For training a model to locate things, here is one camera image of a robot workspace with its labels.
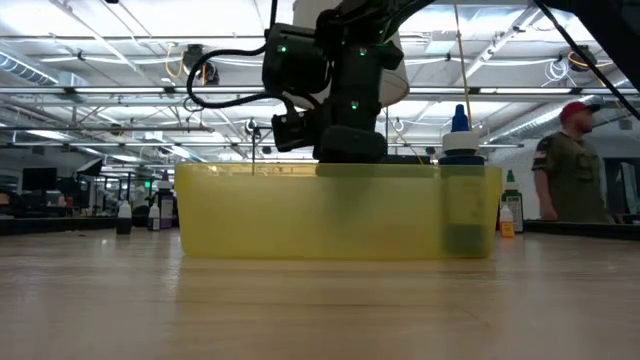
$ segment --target t-shirt sleeve patch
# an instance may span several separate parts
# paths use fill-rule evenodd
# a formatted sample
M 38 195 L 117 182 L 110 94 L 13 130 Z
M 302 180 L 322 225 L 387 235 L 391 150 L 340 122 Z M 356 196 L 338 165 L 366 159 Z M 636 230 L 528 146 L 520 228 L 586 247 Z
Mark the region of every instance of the t-shirt sleeve patch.
M 546 137 L 538 143 L 536 152 L 533 155 L 532 170 L 551 170 L 553 167 L 553 159 L 550 156 L 551 137 Z

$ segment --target man's arm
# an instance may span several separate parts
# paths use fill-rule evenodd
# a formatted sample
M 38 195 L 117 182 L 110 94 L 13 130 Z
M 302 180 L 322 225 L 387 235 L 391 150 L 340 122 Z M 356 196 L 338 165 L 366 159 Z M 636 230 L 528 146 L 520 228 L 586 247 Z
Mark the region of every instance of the man's arm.
M 552 137 L 546 137 L 538 143 L 532 170 L 536 193 L 540 201 L 540 216 L 543 220 L 555 221 L 558 219 L 558 214 L 556 214 L 549 193 L 549 174 L 555 170 L 557 162 L 552 151 L 552 140 Z

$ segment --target wooden table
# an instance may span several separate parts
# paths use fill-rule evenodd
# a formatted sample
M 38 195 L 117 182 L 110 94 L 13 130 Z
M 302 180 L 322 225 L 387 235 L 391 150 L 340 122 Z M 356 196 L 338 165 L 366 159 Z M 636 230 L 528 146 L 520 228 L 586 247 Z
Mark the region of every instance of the wooden table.
M 639 359 L 640 244 L 527 234 L 491 260 L 222 261 L 176 231 L 0 239 L 0 357 Z

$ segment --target green bottle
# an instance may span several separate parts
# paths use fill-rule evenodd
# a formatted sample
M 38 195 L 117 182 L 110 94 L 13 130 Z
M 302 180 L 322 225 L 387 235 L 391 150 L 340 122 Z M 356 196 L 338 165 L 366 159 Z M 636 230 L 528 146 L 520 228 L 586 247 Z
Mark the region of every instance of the green bottle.
M 515 232 L 524 232 L 522 193 L 518 191 L 518 183 L 511 169 L 509 169 L 507 173 L 507 183 L 504 185 L 504 193 L 502 193 L 502 204 L 507 205 L 513 214 L 513 228 Z

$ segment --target olive green shirt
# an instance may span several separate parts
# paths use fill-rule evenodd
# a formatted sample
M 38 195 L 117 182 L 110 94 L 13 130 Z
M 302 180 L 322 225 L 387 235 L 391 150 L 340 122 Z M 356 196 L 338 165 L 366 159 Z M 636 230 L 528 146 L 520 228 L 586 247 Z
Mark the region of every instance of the olive green shirt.
M 549 195 L 561 222 L 609 222 L 600 194 L 600 159 L 584 140 L 559 132 L 538 143 L 533 171 L 547 173 Z

